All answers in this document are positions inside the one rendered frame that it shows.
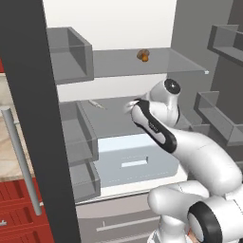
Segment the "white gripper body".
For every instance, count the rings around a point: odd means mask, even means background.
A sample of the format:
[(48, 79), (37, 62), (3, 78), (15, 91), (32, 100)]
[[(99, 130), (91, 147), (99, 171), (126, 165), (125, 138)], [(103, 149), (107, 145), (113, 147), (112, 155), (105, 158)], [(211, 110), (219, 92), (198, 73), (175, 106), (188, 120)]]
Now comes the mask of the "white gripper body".
[(127, 103), (124, 107), (123, 107), (123, 113), (124, 114), (128, 114), (131, 112), (131, 110), (133, 109), (133, 107), (139, 102), (139, 99), (136, 99), (134, 101), (131, 101), (129, 103)]

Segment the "thin grey food item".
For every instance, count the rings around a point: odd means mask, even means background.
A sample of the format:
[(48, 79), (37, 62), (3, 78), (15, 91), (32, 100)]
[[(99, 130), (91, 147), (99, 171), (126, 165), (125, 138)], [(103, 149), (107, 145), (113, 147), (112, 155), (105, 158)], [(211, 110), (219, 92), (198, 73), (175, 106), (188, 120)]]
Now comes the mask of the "thin grey food item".
[(100, 109), (106, 109), (105, 107), (103, 107), (101, 104), (93, 101), (93, 100), (88, 100), (88, 102), (93, 105), (94, 107), (100, 108)]

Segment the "large grey door bin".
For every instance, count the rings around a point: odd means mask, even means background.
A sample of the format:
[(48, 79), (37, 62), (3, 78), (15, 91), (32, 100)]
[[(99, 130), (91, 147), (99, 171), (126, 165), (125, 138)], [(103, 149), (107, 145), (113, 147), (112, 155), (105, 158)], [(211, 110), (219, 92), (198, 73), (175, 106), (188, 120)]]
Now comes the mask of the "large grey door bin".
[(74, 28), (48, 28), (47, 38), (56, 84), (94, 80), (92, 45)]

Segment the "brown and orange food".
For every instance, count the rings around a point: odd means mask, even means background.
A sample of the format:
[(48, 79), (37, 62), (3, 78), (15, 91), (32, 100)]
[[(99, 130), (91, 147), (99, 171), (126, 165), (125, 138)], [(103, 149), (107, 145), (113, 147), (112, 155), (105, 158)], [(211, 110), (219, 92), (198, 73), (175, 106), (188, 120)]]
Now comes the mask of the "brown and orange food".
[(147, 62), (149, 60), (150, 51), (148, 49), (141, 49), (138, 54), (137, 58), (143, 62)]

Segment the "white fridge interior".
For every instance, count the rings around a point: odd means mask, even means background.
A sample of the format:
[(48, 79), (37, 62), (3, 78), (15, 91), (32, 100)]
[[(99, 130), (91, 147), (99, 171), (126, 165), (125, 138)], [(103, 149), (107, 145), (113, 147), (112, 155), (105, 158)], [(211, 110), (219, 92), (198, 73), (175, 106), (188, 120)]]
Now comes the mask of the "white fridge interior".
[[(171, 45), (177, 0), (44, 0), (50, 27), (72, 26), (96, 50), (125, 50)], [(96, 78), (61, 84), (62, 102), (140, 96), (163, 74)]]

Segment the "pale blue crisper drawer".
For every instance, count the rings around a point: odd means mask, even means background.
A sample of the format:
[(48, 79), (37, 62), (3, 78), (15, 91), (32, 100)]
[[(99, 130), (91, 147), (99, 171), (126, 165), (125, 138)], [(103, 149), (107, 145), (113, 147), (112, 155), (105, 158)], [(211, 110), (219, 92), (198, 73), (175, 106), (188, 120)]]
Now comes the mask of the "pale blue crisper drawer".
[(147, 134), (100, 139), (98, 149), (94, 164), (103, 188), (173, 177), (178, 172), (178, 160)]

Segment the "grey fridge door with bins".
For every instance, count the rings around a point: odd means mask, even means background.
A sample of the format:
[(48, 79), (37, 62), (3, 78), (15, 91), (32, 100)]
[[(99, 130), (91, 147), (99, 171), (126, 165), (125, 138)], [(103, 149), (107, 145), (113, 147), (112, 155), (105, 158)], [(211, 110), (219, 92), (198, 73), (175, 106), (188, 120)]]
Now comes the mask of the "grey fridge door with bins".
[(208, 49), (213, 25), (239, 25), (243, 31), (243, 0), (178, 0), (172, 48), (209, 73), (190, 71), (169, 77), (182, 88), (178, 103), (191, 127), (218, 142), (243, 171), (243, 145), (227, 146), (195, 111), (198, 92), (218, 91), (217, 107), (234, 123), (243, 124), (243, 66)]

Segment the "grey freezer drawer front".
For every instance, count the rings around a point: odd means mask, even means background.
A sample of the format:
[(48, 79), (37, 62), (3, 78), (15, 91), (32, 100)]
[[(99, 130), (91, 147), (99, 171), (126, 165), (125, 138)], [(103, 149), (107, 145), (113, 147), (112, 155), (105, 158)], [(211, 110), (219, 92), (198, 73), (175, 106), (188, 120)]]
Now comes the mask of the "grey freezer drawer front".
[(102, 226), (158, 216), (147, 204), (147, 195), (127, 196), (88, 203), (76, 208), (82, 243), (146, 243), (159, 220), (97, 232)]

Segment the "dark grey fridge door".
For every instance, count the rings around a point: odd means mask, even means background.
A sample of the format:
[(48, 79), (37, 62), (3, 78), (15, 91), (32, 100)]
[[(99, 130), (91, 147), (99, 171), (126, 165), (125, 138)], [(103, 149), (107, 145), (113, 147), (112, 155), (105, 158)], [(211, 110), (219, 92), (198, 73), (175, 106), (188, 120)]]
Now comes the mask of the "dark grey fridge door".
[(0, 0), (0, 59), (54, 243), (81, 243), (43, 0)]

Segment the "glass fridge shelf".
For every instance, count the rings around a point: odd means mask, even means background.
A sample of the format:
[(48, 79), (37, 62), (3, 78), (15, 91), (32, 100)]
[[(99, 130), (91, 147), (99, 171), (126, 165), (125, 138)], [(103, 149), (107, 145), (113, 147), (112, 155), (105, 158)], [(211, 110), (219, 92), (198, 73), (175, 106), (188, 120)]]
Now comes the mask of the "glass fridge shelf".
[(164, 74), (175, 72), (209, 71), (170, 47), (149, 48), (148, 61), (137, 55), (138, 49), (95, 50), (93, 52), (94, 76), (96, 78)]
[(102, 108), (90, 101), (81, 101), (87, 127), (97, 139), (143, 134), (144, 131), (132, 122), (130, 115), (124, 113), (124, 106), (134, 99), (135, 96), (96, 100)]

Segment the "red cabinet drawers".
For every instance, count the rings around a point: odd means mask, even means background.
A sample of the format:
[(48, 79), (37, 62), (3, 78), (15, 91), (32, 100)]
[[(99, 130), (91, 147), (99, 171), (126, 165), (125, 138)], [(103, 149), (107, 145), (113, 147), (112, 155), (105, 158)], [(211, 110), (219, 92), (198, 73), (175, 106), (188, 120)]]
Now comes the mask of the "red cabinet drawers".
[(34, 212), (26, 183), (22, 180), (0, 182), (0, 243), (54, 243), (45, 207)]

